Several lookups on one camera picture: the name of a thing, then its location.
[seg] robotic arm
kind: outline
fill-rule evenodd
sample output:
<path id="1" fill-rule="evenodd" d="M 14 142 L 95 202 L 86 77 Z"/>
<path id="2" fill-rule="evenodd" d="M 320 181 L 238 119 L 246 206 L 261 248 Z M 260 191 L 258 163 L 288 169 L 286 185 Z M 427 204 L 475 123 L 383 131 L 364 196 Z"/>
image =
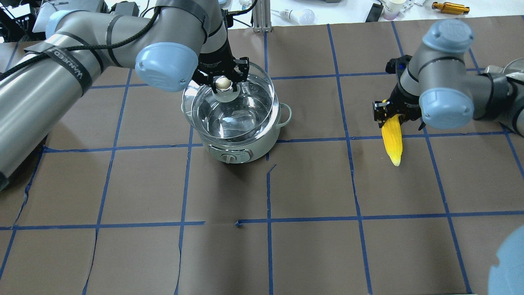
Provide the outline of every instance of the robotic arm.
<path id="1" fill-rule="evenodd" d="M 216 0 L 157 0 L 151 20 L 59 11 L 46 37 L 0 80 L 0 190 L 108 66 L 134 68 L 172 92 L 192 79 L 215 93 L 234 91 L 249 71 L 248 58 L 231 53 Z"/>
<path id="2" fill-rule="evenodd" d="M 524 59 L 505 69 L 490 66 L 479 76 L 466 74 L 464 53 L 474 33 L 457 19 L 433 24 L 413 57 L 392 59 L 388 73 L 397 85 L 386 102 L 375 101 L 374 118 L 382 128 L 394 115 L 400 123 L 422 117 L 437 129 L 466 125 L 471 119 L 498 121 L 524 134 Z"/>

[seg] pot handle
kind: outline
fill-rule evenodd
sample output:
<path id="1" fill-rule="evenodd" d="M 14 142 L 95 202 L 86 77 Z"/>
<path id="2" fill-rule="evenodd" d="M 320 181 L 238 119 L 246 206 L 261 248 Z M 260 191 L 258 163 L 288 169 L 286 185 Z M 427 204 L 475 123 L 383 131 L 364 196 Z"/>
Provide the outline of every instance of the pot handle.
<path id="1" fill-rule="evenodd" d="M 275 126 L 277 128 L 282 128 L 282 127 L 286 126 L 287 124 L 289 124 L 289 122 L 291 121 L 291 117 L 293 116 L 293 111 L 291 110 L 291 108 L 287 104 L 281 102 L 280 103 L 280 108 L 288 109 L 289 117 L 288 117 L 288 119 L 285 122 L 276 124 Z"/>

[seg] light bulb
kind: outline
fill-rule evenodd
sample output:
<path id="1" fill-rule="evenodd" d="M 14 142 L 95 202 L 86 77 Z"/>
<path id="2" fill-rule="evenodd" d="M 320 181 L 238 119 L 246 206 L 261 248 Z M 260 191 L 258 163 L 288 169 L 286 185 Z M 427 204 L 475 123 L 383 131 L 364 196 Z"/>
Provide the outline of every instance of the light bulb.
<path id="1" fill-rule="evenodd" d="M 313 25 L 315 23 L 315 13 L 311 9 L 299 10 L 282 10 L 278 14 L 282 18 L 287 18 L 299 25 Z"/>

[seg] gold cylinder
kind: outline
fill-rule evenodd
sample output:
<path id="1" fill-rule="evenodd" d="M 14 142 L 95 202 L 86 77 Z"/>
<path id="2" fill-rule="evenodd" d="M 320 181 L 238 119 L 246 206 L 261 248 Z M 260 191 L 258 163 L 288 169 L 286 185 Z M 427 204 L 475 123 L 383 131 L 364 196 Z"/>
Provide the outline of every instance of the gold cylinder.
<path id="1" fill-rule="evenodd" d="M 433 4 L 431 5 L 431 8 L 441 10 L 442 13 L 454 14 L 454 15 L 468 14 L 470 12 L 469 7 L 466 7 L 462 4 L 455 4 L 451 2 L 444 2 L 444 4 L 433 2 Z"/>

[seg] blue object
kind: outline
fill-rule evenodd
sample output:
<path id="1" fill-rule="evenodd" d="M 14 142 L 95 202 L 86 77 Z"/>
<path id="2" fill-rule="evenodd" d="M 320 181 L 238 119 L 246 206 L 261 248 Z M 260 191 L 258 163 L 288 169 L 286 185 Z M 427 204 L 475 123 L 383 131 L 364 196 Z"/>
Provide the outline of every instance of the blue object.
<path id="1" fill-rule="evenodd" d="M 57 31 L 58 24 L 64 17 L 66 17 L 66 15 L 77 11 L 85 10 L 59 10 L 51 14 L 51 17 L 49 17 L 49 21 L 46 25 L 46 39 L 51 37 Z"/>
<path id="2" fill-rule="evenodd" d="M 445 53 L 461 54 L 466 52 L 475 33 L 463 21 L 445 19 L 434 23 L 422 38 L 427 46 Z"/>
<path id="3" fill-rule="evenodd" d="M 422 119 L 437 129 L 462 127 L 473 118 L 474 106 L 464 93 L 452 88 L 432 88 L 419 98 Z"/>
<path id="4" fill-rule="evenodd" d="M 498 266 L 489 271 L 488 295 L 524 295 L 524 226 L 497 251 Z"/>
<path id="5" fill-rule="evenodd" d="M 177 92 L 188 86 L 197 65 L 197 54 L 191 48 L 160 42 L 138 53 L 135 70 L 145 83 L 163 91 Z"/>

